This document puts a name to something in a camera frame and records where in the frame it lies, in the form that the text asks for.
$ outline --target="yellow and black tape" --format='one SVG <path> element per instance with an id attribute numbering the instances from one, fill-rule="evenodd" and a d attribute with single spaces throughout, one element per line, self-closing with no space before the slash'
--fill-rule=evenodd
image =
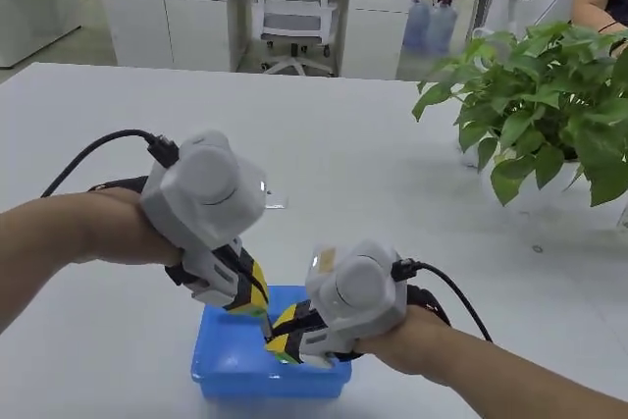
<path id="1" fill-rule="evenodd" d="M 239 268 L 237 294 L 225 310 L 230 314 L 243 314 L 256 318 L 265 317 L 268 312 L 268 285 L 260 265 L 242 248 L 237 260 Z"/>
<path id="2" fill-rule="evenodd" d="M 277 329 L 279 326 L 292 320 L 301 319 L 309 315 L 311 312 L 310 304 L 310 300 L 306 299 L 290 306 L 273 325 L 273 329 Z M 300 347 L 304 332 L 303 330 L 298 330 L 276 336 L 266 344 L 266 350 L 274 353 L 279 360 L 287 363 L 303 363 L 300 358 Z"/>

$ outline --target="blue plastic box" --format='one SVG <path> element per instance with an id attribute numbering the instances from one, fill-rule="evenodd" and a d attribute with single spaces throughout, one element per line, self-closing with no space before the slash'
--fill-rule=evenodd
<path id="1" fill-rule="evenodd" d="M 275 322 L 291 304 L 307 298 L 304 287 L 270 287 Z M 332 369 L 283 364 L 264 349 L 256 319 L 207 306 L 192 357 L 192 380 L 207 398 L 335 398 L 351 378 L 350 363 Z"/>

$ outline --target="hand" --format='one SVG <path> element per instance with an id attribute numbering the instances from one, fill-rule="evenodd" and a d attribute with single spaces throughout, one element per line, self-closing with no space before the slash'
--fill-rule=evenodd
<path id="1" fill-rule="evenodd" d="M 159 235 L 139 207 L 139 195 L 108 188 L 72 195 L 79 197 L 86 238 L 85 260 L 123 264 L 176 265 L 181 252 Z"/>
<path id="2" fill-rule="evenodd" d="M 435 314 L 418 306 L 408 306 L 405 321 L 389 333 L 360 340 L 357 350 L 373 353 L 394 370 L 407 375 L 423 375 L 443 384 L 434 365 L 434 349 L 439 336 L 451 328 Z"/>

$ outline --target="plastic bottle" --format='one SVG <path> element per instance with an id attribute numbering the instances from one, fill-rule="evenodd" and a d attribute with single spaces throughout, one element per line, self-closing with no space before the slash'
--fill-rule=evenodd
<path id="1" fill-rule="evenodd" d="M 427 53 L 427 33 L 432 9 L 421 0 L 413 0 L 405 24 L 403 48 L 414 53 Z"/>
<path id="2" fill-rule="evenodd" d="M 449 54 L 449 43 L 453 36 L 458 13 L 451 7 L 452 0 L 440 0 L 432 10 L 432 19 L 427 33 L 428 49 L 433 56 Z"/>

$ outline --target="office chair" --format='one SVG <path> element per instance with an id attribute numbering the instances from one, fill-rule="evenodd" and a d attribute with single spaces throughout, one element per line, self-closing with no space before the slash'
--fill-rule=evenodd
<path id="1" fill-rule="evenodd" d="M 274 57 L 271 67 L 262 64 L 264 74 L 276 74 L 286 68 L 295 68 L 300 76 L 305 76 L 303 67 L 317 69 L 329 76 L 334 71 L 329 66 L 307 58 L 298 57 L 299 45 L 305 52 L 308 44 L 323 45 L 323 54 L 330 56 L 330 43 L 333 41 L 337 5 L 329 0 L 253 0 L 253 35 L 267 42 L 287 41 L 290 43 L 290 56 Z"/>
<path id="2" fill-rule="evenodd" d="M 534 26 L 540 24 L 550 24 L 552 22 L 569 22 L 571 20 L 571 5 L 573 0 L 552 0 L 549 6 L 545 9 L 545 11 L 541 14 L 540 17 L 534 22 Z M 471 33 L 472 38 L 482 38 L 493 34 L 494 32 L 491 29 L 480 26 L 479 28 L 475 28 Z M 501 55 L 508 54 L 508 48 L 505 44 L 493 44 L 495 49 L 497 50 L 497 55 L 500 57 Z M 475 61 L 475 65 L 480 69 L 484 70 L 485 66 L 482 64 L 482 60 L 477 58 Z"/>

